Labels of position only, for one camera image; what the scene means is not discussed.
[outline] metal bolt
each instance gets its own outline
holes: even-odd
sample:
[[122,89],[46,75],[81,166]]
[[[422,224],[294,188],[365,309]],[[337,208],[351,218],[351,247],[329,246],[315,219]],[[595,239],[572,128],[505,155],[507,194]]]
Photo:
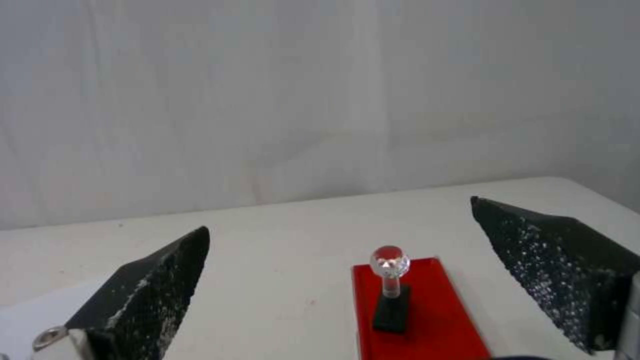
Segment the metal bolt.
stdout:
[[43,331],[33,340],[33,351],[42,350],[45,347],[55,343],[67,335],[67,328],[64,326],[55,326]]

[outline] faceted crystal ball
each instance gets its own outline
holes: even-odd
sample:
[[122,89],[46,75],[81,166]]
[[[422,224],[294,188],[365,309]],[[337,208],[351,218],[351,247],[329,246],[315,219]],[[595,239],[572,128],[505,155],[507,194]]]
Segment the faceted crystal ball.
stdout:
[[383,246],[371,254],[371,270],[387,279],[400,278],[409,271],[411,261],[397,246]]

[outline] red acrylic sheet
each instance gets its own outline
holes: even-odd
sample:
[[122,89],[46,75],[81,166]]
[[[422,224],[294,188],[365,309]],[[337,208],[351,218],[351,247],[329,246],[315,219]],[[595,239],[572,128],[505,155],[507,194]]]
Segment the red acrylic sheet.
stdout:
[[369,265],[356,265],[352,273],[362,360],[490,357],[437,258],[412,260],[409,272],[401,279],[411,286],[404,334],[373,330],[381,280]]

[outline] white speckle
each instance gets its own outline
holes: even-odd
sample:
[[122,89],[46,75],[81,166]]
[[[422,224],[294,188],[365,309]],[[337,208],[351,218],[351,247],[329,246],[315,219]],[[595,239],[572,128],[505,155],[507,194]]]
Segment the white speckle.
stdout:
[[140,289],[149,285],[149,281],[147,280],[147,277],[144,277],[142,278],[142,280],[140,280],[140,282],[138,283],[138,285],[136,285],[136,288],[133,290],[133,292],[127,297],[127,300],[124,302],[124,305],[118,311],[116,311],[115,314],[111,315],[111,317],[107,319],[107,325],[105,326],[105,328],[112,329],[113,327],[115,327],[115,325],[118,323],[118,320],[122,316],[122,313],[124,313],[124,311],[127,309],[127,306],[129,306],[129,303],[131,302],[133,297],[136,296],[136,294],[140,291]]

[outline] clear glass stem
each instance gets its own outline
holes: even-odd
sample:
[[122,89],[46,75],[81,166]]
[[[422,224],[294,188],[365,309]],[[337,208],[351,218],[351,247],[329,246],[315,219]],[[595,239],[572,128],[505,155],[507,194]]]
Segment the clear glass stem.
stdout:
[[390,299],[400,296],[400,278],[382,277],[382,295]]

